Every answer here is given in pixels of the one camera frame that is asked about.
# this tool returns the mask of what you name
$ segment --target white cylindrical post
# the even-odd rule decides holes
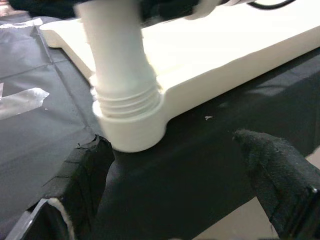
[[[93,111],[115,149],[138,152],[165,133],[163,96],[144,53],[136,0],[76,6],[96,65]]]

